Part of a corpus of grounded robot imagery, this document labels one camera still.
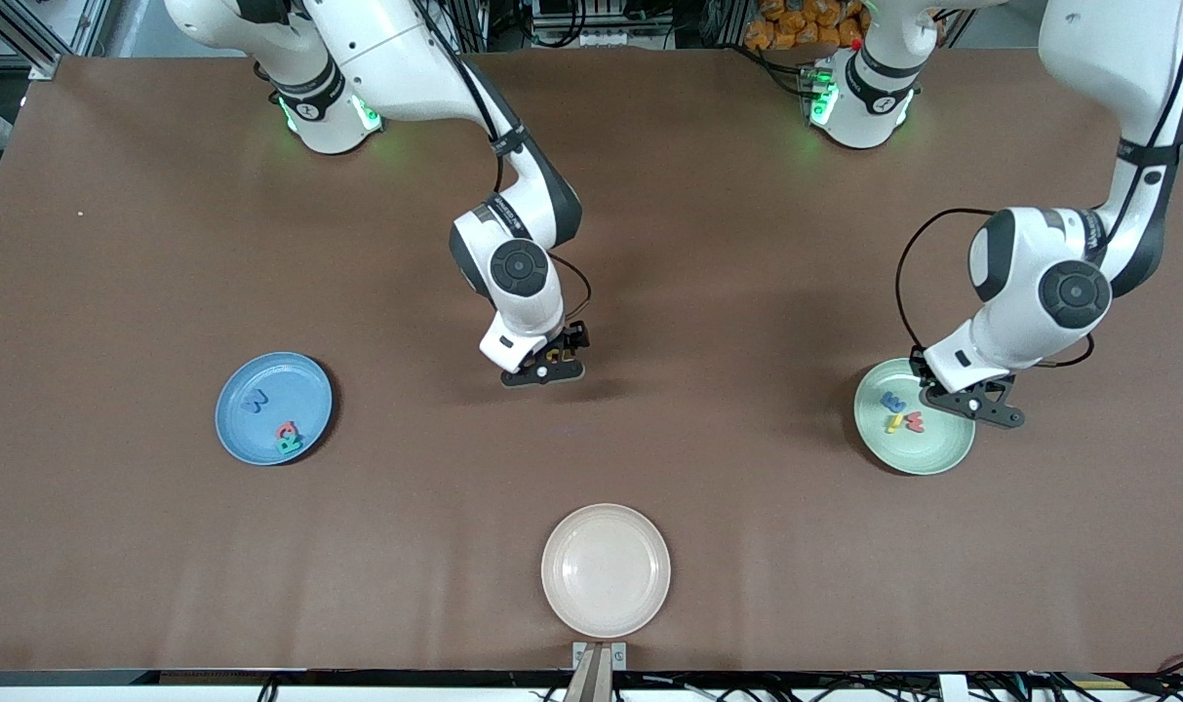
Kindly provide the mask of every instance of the white plate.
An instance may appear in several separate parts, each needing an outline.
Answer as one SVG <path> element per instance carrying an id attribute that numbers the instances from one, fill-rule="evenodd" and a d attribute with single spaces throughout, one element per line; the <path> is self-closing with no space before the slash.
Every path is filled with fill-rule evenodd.
<path id="1" fill-rule="evenodd" d="M 561 622 L 592 638 L 619 638 L 665 604 L 668 548 L 657 526 L 629 507 L 582 507 L 547 537 L 542 574 Z"/>

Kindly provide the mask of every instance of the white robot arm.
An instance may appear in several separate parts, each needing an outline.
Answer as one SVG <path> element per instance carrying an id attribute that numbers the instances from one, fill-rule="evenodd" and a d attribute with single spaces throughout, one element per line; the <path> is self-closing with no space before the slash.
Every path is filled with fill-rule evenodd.
<path id="1" fill-rule="evenodd" d="M 1158 266 L 1183 147 L 1183 0 L 1051 0 L 1040 53 L 1119 117 L 1107 202 L 994 213 L 969 250 L 984 307 L 912 355 L 926 404 L 1003 427 L 1024 421 L 1006 405 L 1011 373 L 1085 337 Z"/>
<path id="2" fill-rule="evenodd" d="M 167 8 L 193 39 L 251 53 L 315 150 L 344 152 L 368 136 L 360 118 L 332 124 L 338 114 L 465 118 L 486 130 L 517 182 L 454 219 L 448 241 L 461 275 L 497 309 L 479 348 L 503 368 L 506 386 L 582 376 L 574 352 L 587 346 L 586 328 L 565 328 L 560 278 L 547 253 L 573 239 L 582 206 L 494 85 L 432 34 L 424 6 L 409 0 L 167 0 Z M 316 99 L 292 85 L 313 85 Z M 329 142 L 334 147 L 323 147 Z"/>
<path id="3" fill-rule="evenodd" d="M 860 49 L 840 49 L 817 63 L 828 71 L 821 95 L 808 104 L 808 121 L 845 147 L 878 147 L 903 121 L 916 95 L 917 76 L 938 43 L 929 9 L 976 9 L 1007 0 L 866 0 L 873 24 Z"/>

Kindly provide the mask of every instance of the orange bag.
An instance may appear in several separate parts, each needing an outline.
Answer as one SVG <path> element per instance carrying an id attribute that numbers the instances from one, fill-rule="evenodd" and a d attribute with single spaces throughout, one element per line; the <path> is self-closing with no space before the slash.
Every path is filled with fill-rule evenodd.
<path id="1" fill-rule="evenodd" d="M 836 0 L 803 0 L 803 18 L 821 26 L 835 26 L 841 18 L 841 5 Z"/>
<path id="2" fill-rule="evenodd" d="M 808 22 L 795 36 L 796 44 L 815 44 L 817 41 L 817 22 Z"/>
<path id="3" fill-rule="evenodd" d="M 746 26 L 746 34 L 743 36 L 743 46 L 751 49 L 752 52 L 763 52 L 772 43 L 774 22 L 767 22 L 764 19 L 752 19 L 752 22 Z"/>
<path id="4" fill-rule="evenodd" d="M 864 39 L 862 34 L 859 34 L 859 22 L 855 19 L 842 19 L 838 22 L 838 46 L 851 46 L 859 39 Z"/>
<path id="5" fill-rule="evenodd" d="M 769 21 L 781 18 L 786 12 L 786 0 L 759 0 L 759 13 Z"/>
<path id="6" fill-rule="evenodd" d="M 777 19 L 777 31 L 784 31 L 787 34 L 797 34 L 806 24 L 808 22 L 803 18 L 803 13 L 797 12 L 797 9 L 787 9 Z"/>

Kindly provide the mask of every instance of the green led light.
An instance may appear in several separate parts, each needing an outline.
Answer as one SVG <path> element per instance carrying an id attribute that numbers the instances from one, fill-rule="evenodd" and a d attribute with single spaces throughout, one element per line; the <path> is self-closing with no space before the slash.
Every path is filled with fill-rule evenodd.
<path id="1" fill-rule="evenodd" d="M 907 118 L 907 105 L 912 102 L 912 96 L 916 95 L 914 90 L 909 90 L 907 97 L 903 99 L 903 105 L 899 105 L 898 120 L 894 120 L 894 125 L 903 124 L 903 121 Z"/>
<path id="2" fill-rule="evenodd" d="M 279 107 L 283 108 L 283 114 L 287 117 L 287 129 L 291 129 L 292 134 L 297 134 L 297 121 L 292 118 L 291 110 L 289 110 L 287 103 L 283 102 L 283 97 L 279 98 Z"/>
<path id="3" fill-rule="evenodd" d="M 829 121 L 829 112 L 833 111 L 833 103 L 838 102 L 838 85 L 829 85 L 829 90 L 822 97 L 815 98 L 813 103 L 813 122 L 826 124 Z"/>
<path id="4" fill-rule="evenodd" d="M 367 130 L 373 131 L 379 129 L 379 125 L 382 125 L 382 117 L 379 116 L 379 112 L 371 110 L 371 108 L 367 108 L 364 102 L 361 102 L 361 98 L 356 97 L 356 95 L 353 97 L 353 105 L 356 108 L 356 111 L 358 111 L 361 125 L 363 125 Z"/>

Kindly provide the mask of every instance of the brown table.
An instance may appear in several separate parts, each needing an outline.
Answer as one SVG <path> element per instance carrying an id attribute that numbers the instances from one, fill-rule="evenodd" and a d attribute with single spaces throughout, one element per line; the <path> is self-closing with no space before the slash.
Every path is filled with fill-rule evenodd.
<path id="1" fill-rule="evenodd" d="M 69 58 L 0 173 L 0 666 L 560 665 L 538 561 L 574 508 L 665 534 L 640 668 L 1152 670 L 1183 652 L 1183 168 L 1158 275 L 1093 360 L 1023 374 L 957 470 L 855 439 L 906 355 L 903 241 L 956 205 L 1103 200 L 1112 117 L 1032 52 L 939 52 L 888 146 L 833 147 L 728 52 L 479 59 L 578 188 L 582 382 L 505 391 L 447 253 L 493 163 L 470 123 L 302 148 L 244 59 Z M 975 218 L 909 264 L 969 316 Z M 565 294 L 580 295 L 574 276 Z M 222 451 L 244 361 L 305 352 L 336 427 Z"/>

